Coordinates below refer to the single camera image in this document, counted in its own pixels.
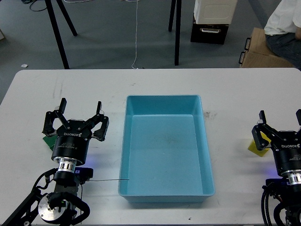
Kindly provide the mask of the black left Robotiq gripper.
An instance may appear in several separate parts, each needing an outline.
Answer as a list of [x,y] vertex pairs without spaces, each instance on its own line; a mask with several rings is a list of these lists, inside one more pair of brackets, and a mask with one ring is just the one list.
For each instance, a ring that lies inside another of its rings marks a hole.
[[[102,102],[99,101],[96,114],[92,118],[87,121],[69,120],[69,124],[63,115],[66,104],[67,100],[62,98],[58,109],[46,112],[42,133],[47,137],[56,134],[53,123],[58,118],[62,126],[57,130],[57,138],[51,159],[53,161],[58,161],[59,158],[73,159],[76,160],[77,165],[83,165],[86,162],[90,139],[95,138],[101,142],[105,140],[109,117],[104,115]],[[100,128],[92,131],[99,123],[101,124]]]

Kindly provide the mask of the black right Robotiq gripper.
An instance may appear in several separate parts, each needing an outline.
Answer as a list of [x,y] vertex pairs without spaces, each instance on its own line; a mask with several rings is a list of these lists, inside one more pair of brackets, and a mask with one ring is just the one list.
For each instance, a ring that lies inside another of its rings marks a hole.
[[[301,109],[297,110],[296,117],[301,126]],[[259,120],[252,129],[252,135],[258,151],[271,147],[279,176],[301,172],[300,132],[276,131],[267,124],[265,112],[261,110]]]

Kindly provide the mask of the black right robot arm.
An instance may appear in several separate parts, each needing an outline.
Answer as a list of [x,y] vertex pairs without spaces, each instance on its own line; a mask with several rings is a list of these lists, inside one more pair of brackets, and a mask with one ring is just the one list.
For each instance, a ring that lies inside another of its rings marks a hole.
[[266,226],[272,224],[269,215],[269,198],[279,201],[273,210],[278,226],[301,224],[301,132],[277,131],[267,124],[263,110],[252,129],[254,149],[258,155],[271,149],[279,178],[266,180],[262,187],[261,214]]

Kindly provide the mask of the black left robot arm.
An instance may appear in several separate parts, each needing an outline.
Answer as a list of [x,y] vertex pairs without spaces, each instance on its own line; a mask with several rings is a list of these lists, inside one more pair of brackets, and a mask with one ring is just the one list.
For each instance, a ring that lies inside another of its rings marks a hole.
[[51,159],[58,168],[41,174],[29,195],[3,223],[5,226],[30,226],[40,218],[49,224],[74,226],[85,220],[90,208],[77,196],[78,187],[93,177],[92,168],[84,168],[90,139],[104,141],[109,118],[98,102],[90,119],[65,119],[67,101],[62,98],[54,111],[46,112],[43,134],[56,137]]

